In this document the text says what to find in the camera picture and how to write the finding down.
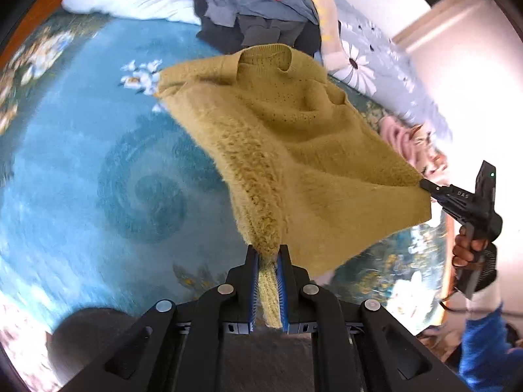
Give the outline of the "blue sleeve forearm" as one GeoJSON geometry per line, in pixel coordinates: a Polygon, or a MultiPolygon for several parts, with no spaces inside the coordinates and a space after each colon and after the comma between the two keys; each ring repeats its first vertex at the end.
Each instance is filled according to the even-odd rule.
{"type": "Polygon", "coordinates": [[[522,349],[507,341],[499,281],[466,301],[459,375],[472,391],[502,391],[522,373],[522,349]]]}

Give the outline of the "person's right hand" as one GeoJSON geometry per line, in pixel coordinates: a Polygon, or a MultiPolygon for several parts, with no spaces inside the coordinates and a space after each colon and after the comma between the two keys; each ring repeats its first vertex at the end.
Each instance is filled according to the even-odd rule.
{"type": "Polygon", "coordinates": [[[484,251],[487,246],[488,241],[486,239],[472,240],[466,235],[466,227],[460,227],[452,250],[452,265],[457,268],[468,266],[475,260],[475,255],[484,251]]]}

